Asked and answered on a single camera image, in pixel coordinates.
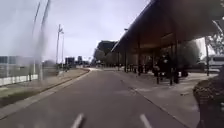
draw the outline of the building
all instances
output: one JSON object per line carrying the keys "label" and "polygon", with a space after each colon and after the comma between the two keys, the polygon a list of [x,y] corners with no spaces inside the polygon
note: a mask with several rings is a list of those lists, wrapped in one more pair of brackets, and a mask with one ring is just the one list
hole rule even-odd
{"label": "building", "polygon": [[36,74],[34,60],[21,56],[0,56],[0,78]]}

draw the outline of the bush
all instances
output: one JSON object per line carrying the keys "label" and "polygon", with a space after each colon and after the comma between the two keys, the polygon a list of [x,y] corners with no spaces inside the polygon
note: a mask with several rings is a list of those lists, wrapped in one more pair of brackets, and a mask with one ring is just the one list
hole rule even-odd
{"label": "bush", "polygon": [[224,68],[217,77],[199,82],[193,93],[200,110],[197,128],[224,128]]}

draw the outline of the curb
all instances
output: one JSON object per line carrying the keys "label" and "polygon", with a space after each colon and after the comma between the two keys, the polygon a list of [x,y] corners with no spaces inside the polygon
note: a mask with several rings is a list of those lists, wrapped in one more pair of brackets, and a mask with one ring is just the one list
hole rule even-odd
{"label": "curb", "polygon": [[16,112],[25,109],[26,107],[30,106],[33,103],[36,103],[58,91],[60,91],[61,89],[64,89],[66,87],[68,87],[69,85],[71,85],[72,83],[79,81],[81,79],[83,79],[84,77],[86,77],[89,74],[90,70],[88,70],[88,72],[76,77],[76,78],[71,78],[68,81],[62,82],[60,84],[56,84],[53,87],[50,87],[48,89],[43,90],[42,92],[33,95],[31,97],[28,97],[24,100],[20,100],[17,101],[13,104],[7,105],[3,108],[0,109],[0,120],[7,118],[8,116],[15,114]]}

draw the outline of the car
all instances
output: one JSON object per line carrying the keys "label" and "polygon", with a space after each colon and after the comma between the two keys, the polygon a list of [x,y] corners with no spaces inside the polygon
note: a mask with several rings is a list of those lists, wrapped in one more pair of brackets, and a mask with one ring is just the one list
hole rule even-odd
{"label": "car", "polygon": [[[209,55],[208,56],[209,69],[220,69],[224,65],[224,55]],[[207,57],[204,57],[199,63],[202,69],[207,67]]]}

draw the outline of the pavement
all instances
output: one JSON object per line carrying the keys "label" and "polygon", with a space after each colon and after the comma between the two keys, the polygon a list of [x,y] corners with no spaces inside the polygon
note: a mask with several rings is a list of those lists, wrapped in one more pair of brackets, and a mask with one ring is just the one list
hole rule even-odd
{"label": "pavement", "polygon": [[126,80],[114,71],[92,69],[81,79],[23,101],[25,106],[17,104],[23,109],[1,118],[0,127],[71,128],[81,118],[83,128],[186,127],[130,88]]}
{"label": "pavement", "polygon": [[216,74],[208,77],[205,73],[190,73],[188,77],[181,78],[179,84],[170,86],[169,80],[156,84],[156,78],[152,73],[141,76],[123,71],[114,73],[130,88],[189,128],[196,128],[200,120],[193,88],[199,81],[216,76]]}

